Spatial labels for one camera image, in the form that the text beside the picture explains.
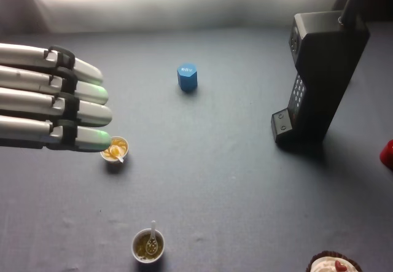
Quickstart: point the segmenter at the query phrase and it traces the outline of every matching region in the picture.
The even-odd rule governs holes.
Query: white spoon
[[[117,152],[119,154],[122,154],[122,152],[120,151],[120,147],[117,145],[112,145],[111,148],[109,149],[109,152],[111,153],[111,155],[113,155],[115,158],[117,158],[119,160],[119,162],[124,163],[124,159],[120,155],[117,155],[116,153],[114,153],[115,149],[117,149]]]
[[[149,255],[154,255],[158,251],[158,243],[155,239],[155,221],[152,221],[152,232],[150,234],[150,239],[146,244],[146,252]]]

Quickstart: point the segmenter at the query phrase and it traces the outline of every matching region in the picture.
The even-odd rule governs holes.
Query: brown cupcake wrapper
[[[307,266],[306,272],[310,272],[311,271],[311,265],[319,258],[322,257],[333,257],[333,258],[343,258],[344,260],[348,261],[349,263],[351,263],[358,272],[362,272],[361,267],[359,266],[358,263],[356,263],[354,260],[351,260],[350,258],[347,258],[346,256],[344,256],[343,254],[339,253],[339,252],[333,252],[333,251],[323,251],[320,252],[319,254],[315,255],[310,263]]]

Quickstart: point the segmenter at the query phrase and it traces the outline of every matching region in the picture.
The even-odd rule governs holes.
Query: white backdrop
[[[36,0],[49,30],[154,31],[233,25],[286,26],[336,0]]]

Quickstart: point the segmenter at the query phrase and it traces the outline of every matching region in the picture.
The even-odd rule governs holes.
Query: vintage mobile phone
[[[295,15],[289,46],[298,74],[288,107],[271,117],[277,143],[324,139],[369,37],[359,17],[345,27],[341,13]]]

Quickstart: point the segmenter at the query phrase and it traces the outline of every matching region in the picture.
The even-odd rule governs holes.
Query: blue hexagonal object
[[[177,69],[177,80],[180,89],[185,92],[194,90],[198,86],[197,68],[194,64],[182,64]]]

